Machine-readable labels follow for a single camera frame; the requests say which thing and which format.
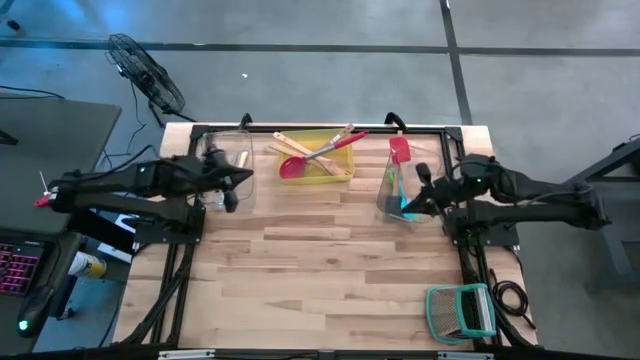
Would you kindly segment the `black floor stand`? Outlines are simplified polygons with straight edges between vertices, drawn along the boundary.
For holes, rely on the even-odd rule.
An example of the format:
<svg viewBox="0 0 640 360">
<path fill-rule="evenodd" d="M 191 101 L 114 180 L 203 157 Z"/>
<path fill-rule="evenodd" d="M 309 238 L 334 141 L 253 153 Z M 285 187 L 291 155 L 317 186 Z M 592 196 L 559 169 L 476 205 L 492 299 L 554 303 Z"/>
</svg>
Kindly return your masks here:
<svg viewBox="0 0 640 360">
<path fill-rule="evenodd" d="M 593 293 L 640 289 L 640 134 L 589 169 L 611 223 L 600 231 L 608 267 L 589 285 Z"/>
</svg>

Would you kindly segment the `pink backlit keyboard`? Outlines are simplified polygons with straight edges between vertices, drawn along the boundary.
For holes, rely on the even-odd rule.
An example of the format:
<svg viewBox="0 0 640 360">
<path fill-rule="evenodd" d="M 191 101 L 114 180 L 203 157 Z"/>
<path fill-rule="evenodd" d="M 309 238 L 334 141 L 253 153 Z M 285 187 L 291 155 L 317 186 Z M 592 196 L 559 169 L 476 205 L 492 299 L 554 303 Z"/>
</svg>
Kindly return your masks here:
<svg viewBox="0 0 640 360">
<path fill-rule="evenodd" d="M 24 297 L 43 253 L 41 246 L 0 242 L 0 295 Z"/>
</svg>

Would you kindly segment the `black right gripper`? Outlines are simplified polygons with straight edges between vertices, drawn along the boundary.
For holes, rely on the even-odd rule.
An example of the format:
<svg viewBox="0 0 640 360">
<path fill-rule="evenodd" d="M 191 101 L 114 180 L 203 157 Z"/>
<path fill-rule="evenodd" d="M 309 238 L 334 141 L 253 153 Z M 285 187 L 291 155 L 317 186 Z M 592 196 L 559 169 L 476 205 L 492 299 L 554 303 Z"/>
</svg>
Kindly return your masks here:
<svg viewBox="0 0 640 360">
<path fill-rule="evenodd" d="M 450 180 L 443 176 L 433 181 L 430 168 L 426 163 L 418 163 L 416 173 L 422 183 L 420 193 L 404 206 L 402 196 L 387 196 L 385 200 L 386 213 L 402 212 L 403 214 L 437 216 L 441 209 L 470 199 L 470 191 L 460 180 Z"/>
</svg>

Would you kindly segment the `yellow and white can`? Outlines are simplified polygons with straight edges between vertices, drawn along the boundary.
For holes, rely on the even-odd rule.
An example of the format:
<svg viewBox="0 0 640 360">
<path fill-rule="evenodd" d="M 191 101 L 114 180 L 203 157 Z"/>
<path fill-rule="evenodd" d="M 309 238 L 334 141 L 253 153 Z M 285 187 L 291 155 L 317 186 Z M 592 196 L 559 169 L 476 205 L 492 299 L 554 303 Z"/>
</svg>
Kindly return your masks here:
<svg viewBox="0 0 640 360">
<path fill-rule="evenodd" d="M 68 270 L 68 275 L 100 279 L 105 275 L 106 271 L 107 264 L 103 259 L 78 251 Z"/>
</svg>

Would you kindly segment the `clear plastic bin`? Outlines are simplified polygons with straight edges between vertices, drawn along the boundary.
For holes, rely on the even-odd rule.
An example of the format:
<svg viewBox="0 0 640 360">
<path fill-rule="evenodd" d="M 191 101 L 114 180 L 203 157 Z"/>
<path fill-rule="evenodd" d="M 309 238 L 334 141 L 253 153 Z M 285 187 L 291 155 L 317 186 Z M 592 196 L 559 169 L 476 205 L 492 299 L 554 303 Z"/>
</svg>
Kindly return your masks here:
<svg viewBox="0 0 640 360">
<path fill-rule="evenodd" d="M 211 146 L 215 145 L 216 147 L 222 149 L 226 153 L 227 161 L 236 167 L 239 155 L 243 151 L 248 151 L 249 156 L 244 168 L 246 169 L 254 169 L 254 151 L 253 151 L 253 140 L 251 134 L 245 130 L 230 130 L 230 131 L 208 131 L 205 132 L 202 137 L 197 141 L 196 145 L 196 155 L 199 159 L 203 159 L 203 153 L 205 150 Z M 255 180 L 253 177 L 253 187 L 252 188 L 236 188 L 235 193 L 238 198 L 238 207 L 237 210 L 240 212 L 247 211 L 251 206 L 254 205 L 254 189 L 255 189 Z M 197 197 L 199 201 L 201 201 L 205 207 L 210 211 L 224 212 L 225 207 L 223 209 L 218 209 L 213 204 L 213 195 L 215 192 L 222 192 L 220 190 L 209 191 L 205 193 L 200 193 Z"/>
<path fill-rule="evenodd" d="M 403 200 L 403 206 L 408 202 L 413 200 L 419 193 L 422 188 L 422 183 L 420 182 L 418 175 L 416 173 L 416 165 L 418 163 L 426 163 L 431 171 L 431 175 L 433 178 L 443 175 L 443 159 L 441 153 L 437 149 L 431 149 L 426 145 L 419 144 L 417 141 L 409 140 L 408 141 L 410 152 L 411 152 L 411 160 L 404 166 L 404 191 L 406 194 L 406 200 Z M 376 206 L 381 213 L 381 217 L 385 222 L 401 224 L 405 227 L 415 227 L 417 225 L 422 225 L 429 223 L 433 220 L 433 217 L 430 217 L 430 220 L 425 223 L 420 224 L 412 224 L 405 221 L 401 221 L 398 216 L 401 213 L 386 213 L 385 212 L 385 200 L 389 195 L 394 195 L 390 188 L 389 182 L 387 181 L 386 171 L 392 169 L 391 158 L 388 159 L 386 164 L 385 171 L 382 176 L 381 186 L 378 192 Z"/>
</svg>

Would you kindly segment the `wooden slotted spoon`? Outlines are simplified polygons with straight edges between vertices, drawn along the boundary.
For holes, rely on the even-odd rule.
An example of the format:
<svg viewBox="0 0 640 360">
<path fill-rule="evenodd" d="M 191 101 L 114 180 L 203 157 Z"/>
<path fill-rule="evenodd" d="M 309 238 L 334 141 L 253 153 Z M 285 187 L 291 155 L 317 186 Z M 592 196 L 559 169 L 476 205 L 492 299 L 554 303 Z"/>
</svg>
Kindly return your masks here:
<svg viewBox="0 0 640 360">
<path fill-rule="evenodd" d="M 285 155 L 290 155 L 290 156 L 300 155 L 300 152 L 286 145 L 271 143 L 269 147 L 272 150 L 275 150 Z M 338 176 L 338 175 L 348 174 L 348 171 L 345 168 L 341 167 L 336 161 L 330 160 L 328 158 L 320 157 L 320 158 L 312 159 L 311 164 L 316 165 L 317 167 L 321 168 L 326 173 L 331 175 Z"/>
</svg>

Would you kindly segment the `grey desk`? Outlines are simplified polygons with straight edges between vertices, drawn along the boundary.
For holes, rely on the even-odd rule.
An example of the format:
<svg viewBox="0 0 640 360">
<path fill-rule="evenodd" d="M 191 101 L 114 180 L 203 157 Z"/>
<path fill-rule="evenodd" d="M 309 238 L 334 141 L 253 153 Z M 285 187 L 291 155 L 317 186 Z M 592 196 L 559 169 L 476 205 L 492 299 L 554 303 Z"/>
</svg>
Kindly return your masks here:
<svg viewBox="0 0 640 360">
<path fill-rule="evenodd" d="M 38 208 L 44 181 L 91 172 L 121 115 L 118 105 L 0 95 L 0 229 L 56 234 L 67 214 Z"/>
</svg>

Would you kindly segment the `silver bracket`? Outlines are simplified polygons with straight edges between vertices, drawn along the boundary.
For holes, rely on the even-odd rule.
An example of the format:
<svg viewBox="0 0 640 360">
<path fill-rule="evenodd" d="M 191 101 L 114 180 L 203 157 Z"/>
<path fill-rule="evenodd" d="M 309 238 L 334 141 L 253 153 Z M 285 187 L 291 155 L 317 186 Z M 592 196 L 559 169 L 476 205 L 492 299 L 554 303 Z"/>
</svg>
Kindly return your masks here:
<svg viewBox="0 0 640 360">
<path fill-rule="evenodd" d="M 177 349 L 160 351 L 157 360 L 213 360 L 215 358 L 214 349 Z"/>
<path fill-rule="evenodd" d="M 437 360 L 495 360 L 492 353 L 442 351 L 437 353 Z"/>
</svg>

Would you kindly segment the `yellow plastic bin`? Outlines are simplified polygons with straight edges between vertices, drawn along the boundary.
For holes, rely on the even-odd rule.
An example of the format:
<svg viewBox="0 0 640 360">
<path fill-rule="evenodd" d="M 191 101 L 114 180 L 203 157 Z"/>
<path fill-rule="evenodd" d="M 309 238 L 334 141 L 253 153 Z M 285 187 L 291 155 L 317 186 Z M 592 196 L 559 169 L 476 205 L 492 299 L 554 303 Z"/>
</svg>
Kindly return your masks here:
<svg viewBox="0 0 640 360">
<path fill-rule="evenodd" d="M 296 130 L 296 131 L 282 131 L 283 135 L 293 139 L 300 143 L 311 151 L 316 151 L 325 146 L 325 144 L 336 135 L 340 129 L 338 128 L 324 128 L 324 129 L 310 129 L 310 130 Z M 286 145 L 274 138 L 272 143 Z M 282 179 L 282 182 L 287 185 L 320 185 L 338 182 L 348 182 L 351 180 L 355 173 L 355 164 L 353 160 L 352 146 L 348 145 L 343 148 L 337 149 L 333 152 L 329 152 L 322 155 L 328 159 L 337 161 L 342 167 L 347 168 L 350 175 L 331 175 L 326 173 L 316 165 L 311 164 L 311 160 L 306 164 L 304 174 L 301 177 Z M 279 153 L 279 163 L 281 165 L 286 161 L 290 155 Z"/>
</svg>

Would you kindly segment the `black aluminium rig frame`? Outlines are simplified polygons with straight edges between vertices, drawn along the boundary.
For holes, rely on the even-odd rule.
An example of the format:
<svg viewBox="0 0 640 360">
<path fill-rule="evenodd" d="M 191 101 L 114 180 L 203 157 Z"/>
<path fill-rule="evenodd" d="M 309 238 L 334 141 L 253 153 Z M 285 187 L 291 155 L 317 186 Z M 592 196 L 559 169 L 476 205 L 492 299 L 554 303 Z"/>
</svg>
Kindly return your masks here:
<svg viewBox="0 0 640 360">
<path fill-rule="evenodd" d="M 279 124 L 252 129 L 254 190 L 208 214 L 187 282 L 182 348 L 435 350 L 424 296 L 462 280 L 440 222 L 384 214 L 378 192 L 391 130 L 352 147 L 342 183 L 287 185 L 273 151 Z"/>
</svg>

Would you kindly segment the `wooden salad fork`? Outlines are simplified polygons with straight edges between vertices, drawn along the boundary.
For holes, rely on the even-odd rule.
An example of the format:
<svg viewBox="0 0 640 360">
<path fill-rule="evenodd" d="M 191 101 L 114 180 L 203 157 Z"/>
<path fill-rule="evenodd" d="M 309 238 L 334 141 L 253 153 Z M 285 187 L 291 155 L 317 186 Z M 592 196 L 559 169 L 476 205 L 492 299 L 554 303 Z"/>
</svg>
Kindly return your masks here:
<svg viewBox="0 0 640 360">
<path fill-rule="evenodd" d="M 286 144 L 287 146 L 291 147 L 292 149 L 297 150 L 298 152 L 304 154 L 304 155 L 309 155 L 312 153 L 311 150 L 309 150 L 308 148 L 306 148 L 305 146 L 301 145 L 300 143 L 294 141 L 293 139 L 283 135 L 280 132 L 274 132 L 273 133 L 273 137 L 278 140 L 279 142 Z M 347 169 L 342 167 L 337 161 L 335 160 L 331 160 L 328 159 L 324 156 L 319 156 L 317 158 L 315 158 L 315 161 L 318 162 L 321 167 L 326 170 L 328 173 L 330 173 L 331 175 L 350 175 L 351 172 Z"/>
</svg>

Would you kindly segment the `black floor fan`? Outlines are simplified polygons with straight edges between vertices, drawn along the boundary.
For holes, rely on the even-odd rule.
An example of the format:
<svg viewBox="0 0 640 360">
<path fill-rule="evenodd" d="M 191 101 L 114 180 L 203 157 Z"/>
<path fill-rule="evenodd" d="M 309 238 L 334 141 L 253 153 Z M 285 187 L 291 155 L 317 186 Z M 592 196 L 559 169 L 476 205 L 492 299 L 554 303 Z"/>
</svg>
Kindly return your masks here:
<svg viewBox="0 0 640 360">
<path fill-rule="evenodd" d="M 164 127 L 157 110 L 182 119 L 186 101 L 167 70 L 133 38 L 124 33 L 111 34 L 107 49 L 119 74 L 128 79 L 146 98 L 160 127 Z"/>
</svg>

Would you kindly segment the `black computer mouse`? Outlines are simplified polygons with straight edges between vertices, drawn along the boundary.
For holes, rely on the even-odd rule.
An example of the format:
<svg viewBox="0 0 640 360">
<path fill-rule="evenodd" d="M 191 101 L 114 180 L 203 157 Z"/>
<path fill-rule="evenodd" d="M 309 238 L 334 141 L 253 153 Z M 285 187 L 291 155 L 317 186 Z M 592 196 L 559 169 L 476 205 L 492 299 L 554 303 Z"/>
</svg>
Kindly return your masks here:
<svg viewBox="0 0 640 360">
<path fill-rule="evenodd" d="M 48 317 L 50 301 L 54 289 L 50 285 L 39 286 L 23 301 L 17 315 L 17 333 L 20 337 L 30 338 L 43 328 Z"/>
</svg>

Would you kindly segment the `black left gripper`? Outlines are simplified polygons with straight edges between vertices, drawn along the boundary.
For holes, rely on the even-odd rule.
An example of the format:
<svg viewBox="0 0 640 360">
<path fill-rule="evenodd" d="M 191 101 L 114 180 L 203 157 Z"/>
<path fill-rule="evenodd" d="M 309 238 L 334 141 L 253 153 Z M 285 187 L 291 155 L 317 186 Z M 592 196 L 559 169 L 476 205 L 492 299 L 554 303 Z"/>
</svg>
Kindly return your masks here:
<svg viewBox="0 0 640 360">
<path fill-rule="evenodd" d="M 225 151 L 215 145 L 205 150 L 203 161 L 203 174 L 206 181 L 211 182 L 215 190 L 222 191 L 225 210 L 227 213 L 233 213 L 238 206 L 235 189 L 252 188 L 254 171 L 234 167 L 227 161 Z"/>
</svg>

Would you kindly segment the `long-handled wooden utensil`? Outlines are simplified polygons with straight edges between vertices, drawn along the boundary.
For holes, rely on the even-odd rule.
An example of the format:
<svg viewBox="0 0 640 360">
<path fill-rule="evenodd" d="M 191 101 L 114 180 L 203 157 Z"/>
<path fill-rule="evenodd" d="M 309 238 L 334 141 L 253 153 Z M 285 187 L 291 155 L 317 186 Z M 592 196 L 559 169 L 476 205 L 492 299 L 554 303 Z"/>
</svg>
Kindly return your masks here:
<svg viewBox="0 0 640 360">
<path fill-rule="evenodd" d="M 349 124 L 342 128 L 336 135 L 334 135 L 323 148 L 319 150 L 320 154 L 325 154 L 347 146 L 350 144 L 350 135 L 354 130 L 354 125 Z"/>
</svg>

